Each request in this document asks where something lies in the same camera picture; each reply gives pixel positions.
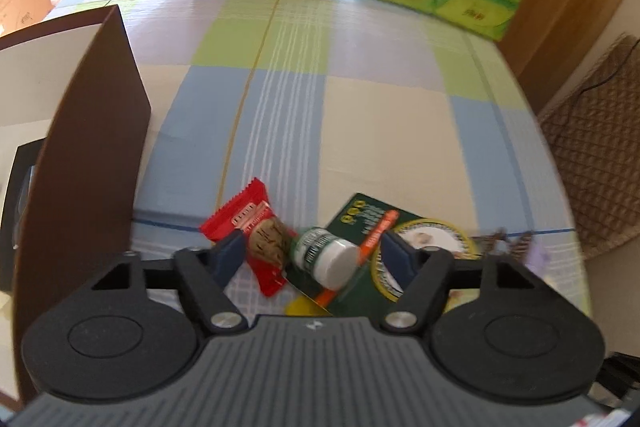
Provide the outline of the green card package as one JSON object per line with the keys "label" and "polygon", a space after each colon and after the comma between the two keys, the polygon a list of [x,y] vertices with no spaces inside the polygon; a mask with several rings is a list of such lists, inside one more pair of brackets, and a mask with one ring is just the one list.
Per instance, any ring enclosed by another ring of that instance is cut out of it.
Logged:
{"label": "green card package", "polygon": [[357,193],[325,227],[360,248],[359,267],[339,291],[329,291],[288,262],[284,275],[299,296],[285,308],[293,317],[370,317],[378,319],[402,294],[383,263],[384,232],[397,233],[416,249],[437,246],[458,259],[480,257],[472,239],[445,221],[422,218],[366,194]]}

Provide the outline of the red snack packet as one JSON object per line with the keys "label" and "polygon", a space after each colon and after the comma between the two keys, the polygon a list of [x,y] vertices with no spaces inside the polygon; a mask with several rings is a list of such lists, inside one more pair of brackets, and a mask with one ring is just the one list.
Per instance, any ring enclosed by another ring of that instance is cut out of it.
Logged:
{"label": "red snack packet", "polygon": [[271,298],[285,286],[283,271],[290,262],[293,233],[274,213],[267,187],[258,178],[216,210],[200,230],[215,243],[241,231],[246,239],[246,262],[262,295]]}

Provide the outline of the white cap medicine bottle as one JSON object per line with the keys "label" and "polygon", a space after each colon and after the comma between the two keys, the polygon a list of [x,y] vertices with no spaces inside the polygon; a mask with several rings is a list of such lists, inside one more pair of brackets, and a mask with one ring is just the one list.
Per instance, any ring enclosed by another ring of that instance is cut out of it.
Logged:
{"label": "white cap medicine bottle", "polygon": [[339,291],[359,267],[360,248],[327,229],[312,227],[293,239],[290,257],[323,288]]}

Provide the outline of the plaid tablecloth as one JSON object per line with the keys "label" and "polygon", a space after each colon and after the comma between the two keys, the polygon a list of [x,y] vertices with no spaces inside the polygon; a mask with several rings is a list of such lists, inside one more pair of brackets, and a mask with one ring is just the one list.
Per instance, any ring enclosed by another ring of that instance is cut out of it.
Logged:
{"label": "plaid tablecloth", "polygon": [[362,193],[471,235],[534,232],[550,282],[590,308],[563,187],[488,40],[374,0],[63,0],[117,5],[152,105],[132,246],[202,245],[250,180],[288,225]]}

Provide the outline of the black Flyco shaver box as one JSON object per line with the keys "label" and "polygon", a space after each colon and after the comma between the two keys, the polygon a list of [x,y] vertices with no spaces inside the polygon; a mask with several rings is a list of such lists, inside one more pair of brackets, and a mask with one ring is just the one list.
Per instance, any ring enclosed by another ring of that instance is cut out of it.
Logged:
{"label": "black Flyco shaver box", "polygon": [[6,195],[1,201],[1,290],[9,294],[12,293],[21,223],[43,142],[44,139],[39,139],[17,147],[9,172]]}

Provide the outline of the brown woven chair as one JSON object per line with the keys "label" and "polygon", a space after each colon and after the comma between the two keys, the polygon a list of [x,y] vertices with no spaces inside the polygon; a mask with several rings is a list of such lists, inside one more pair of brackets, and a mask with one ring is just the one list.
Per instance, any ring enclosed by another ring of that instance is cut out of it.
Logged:
{"label": "brown woven chair", "polygon": [[584,81],[541,118],[582,254],[639,236],[639,39],[620,35]]}

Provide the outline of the brown storage box white interior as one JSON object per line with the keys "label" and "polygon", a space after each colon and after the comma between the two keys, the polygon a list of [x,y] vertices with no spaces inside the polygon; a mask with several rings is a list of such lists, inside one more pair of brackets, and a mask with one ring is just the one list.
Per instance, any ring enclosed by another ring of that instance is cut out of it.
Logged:
{"label": "brown storage box white interior", "polygon": [[115,5],[1,40],[1,200],[17,147],[44,139],[1,291],[1,403],[32,399],[21,343],[43,312],[127,249],[151,104]]}

